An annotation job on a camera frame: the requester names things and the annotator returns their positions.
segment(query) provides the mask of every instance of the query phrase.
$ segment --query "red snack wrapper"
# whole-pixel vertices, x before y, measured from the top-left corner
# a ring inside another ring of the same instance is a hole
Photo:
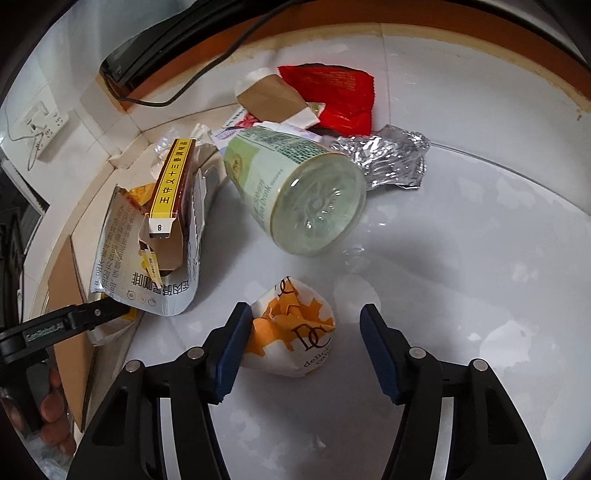
[[[331,128],[341,135],[369,135],[374,106],[374,78],[361,70],[321,63],[279,67],[281,77],[306,102],[322,102],[317,127]]]

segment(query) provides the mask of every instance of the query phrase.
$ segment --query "wall switch panel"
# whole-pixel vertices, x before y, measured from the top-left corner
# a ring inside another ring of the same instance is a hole
[[[28,134],[35,136],[32,140],[35,142],[33,149],[36,150],[37,155],[45,150],[68,118],[67,113],[60,113],[57,108],[51,112],[48,111],[43,102],[33,105],[21,123],[26,127]]]

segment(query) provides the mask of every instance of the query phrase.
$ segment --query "black cable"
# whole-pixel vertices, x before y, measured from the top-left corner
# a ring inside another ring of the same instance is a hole
[[[146,102],[144,100],[138,100],[135,98],[121,97],[115,93],[115,91],[113,90],[113,87],[111,86],[109,79],[105,78],[105,80],[106,80],[105,83],[107,85],[107,89],[109,90],[109,93],[113,97],[115,97],[116,100],[118,100],[120,102],[131,102],[131,103],[135,103],[137,105],[153,106],[153,107],[163,107],[163,106],[171,105],[173,102],[178,100],[179,97],[182,94],[184,94],[191,87],[191,85],[193,85],[203,75],[205,75],[207,72],[209,72],[209,70],[212,70],[213,68],[217,67],[218,65],[221,64],[221,62],[223,62],[228,57],[230,57],[230,55],[232,55],[236,50],[238,50],[240,48],[240,46],[244,43],[244,41],[248,37],[250,37],[256,30],[261,28],[271,18],[275,17],[276,15],[279,15],[283,11],[287,10],[289,7],[292,7],[293,5],[300,4],[304,1],[305,0],[289,0],[288,2],[281,4],[278,7],[275,7],[269,13],[265,14],[254,25],[252,25],[242,35],[240,35],[240,37],[238,37],[238,39],[230,46],[230,48],[228,48],[218,58],[212,60],[207,65],[205,65],[201,70],[199,70],[195,75],[193,75],[193,77],[187,83],[185,83],[185,85],[177,93],[175,93],[171,98],[169,98],[165,102]]]

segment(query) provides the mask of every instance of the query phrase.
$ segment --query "aluminum foil wrapper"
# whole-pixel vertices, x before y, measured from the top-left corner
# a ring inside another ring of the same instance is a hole
[[[422,133],[386,125],[369,137],[338,137],[330,146],[363,170],[369,191],[380,185],[419,188],[426,171],[425,154],[431,144]]]

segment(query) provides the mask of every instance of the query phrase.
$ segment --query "wire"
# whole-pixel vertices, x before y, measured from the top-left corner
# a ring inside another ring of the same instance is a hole
[[[34,135],[25,135],[23,137],[18,137],[18,138],[13,138],[12,135],[10,134],[10,119],[8,118],[8,113],[6,111],[6,109],[4,109],[4,116],[6,117],[6,133],[8,134],[8,138],[10,139],[11,142],[18,142],[19,140],[26,140],[27,138],[32,138],[33,139],[33,146],[31,147],[31,149],[29,150],[29,156],[27,158],[27,171],[31,171],[33,169],[33,166],[35,165],[35,161],[37,160],[37,153],[39,152],[39,147],[41,146],[41,143],[37,143],[37,137],[42,137],[43,136],[43,132],[38,132]],[[33,154],[33,150],[35,150],[35,156],[33,157],[33,161],[31,162],[31,155]]]
[[[27,171],[31,171],[33,169],[33,166],[35,165],[35,161],[37,160],[37,153],[39,152],[39,148],[41,147],[41,142],[37,143],[36,139],[38,136],[43,136],[43,132],[39,132],[35,135],[33,135],[32,139],[33,139],[33,146],[31,147],[31,150],[29,151],[29,158],[27,159]],[[33,153],[33,150],[35,150],[35,156],[33,157],[33,161],[31,162],[31,154]]]
[[[109,93],[111,93],[111,95],[113,97],[115,97],[115,99],[120,102],[131,102],[131,103],[135,103],[137,105],[152,106],[152,107],[165,107],[165,106],[171,105],[173,102],[178,100],[179,97],[182,94],[184,94],[191,87],[191,85],[193,85],[203,75],[205,75],[207,72],[209,72],[213,68],[217,67],[218,65],[221,64],[221,62],[223,62],[228,57],[230,57],[236,50],[238,50],[238,48],[240,48],[240,46],[244,43],[244,41],[248,37],[250,37],[256,30],[261,28],[271,18],[279,15],[283,11],[287,10],[289,7],[300,4],[304,1],[305,0],[289,0],[288,2],[281,4],[278,7],[275,7],[273,10],[271,10],[270,12],[265,14],[254,25],[250,26],[250,28],[248,28],[242,35],[240,35],[240,37],[238,37],[236,39],[236,41],[224,53],[222,53],[219,57],[217,57],[216,59],[212,60],[210,63],[205,65],[187,83],[185,83],[185,85],[177,93],[175,93],[171,98],[169,98],[165,102],[146,102],[144,100],[138,100],[136,98],[121,97],[121,96],[117,95],[117,93],[115,93],[115,91],[113,90],[113,87],[111,86],[111,82],[107,78],[105,78],[105,80],[106,80],[105,83],[107,85],[107,89],[109,90]]]
[[[8,119],[8,112],[7,109],[4,109],[4,116],[6,117],[6,132],[8,134],[8,138],[11,142],[18,142],[19,140],[25,140],[26,138],[35,138],[38,134],[35,135],[25,135],[24,137],[13,138],[10,134],[10,120]]]

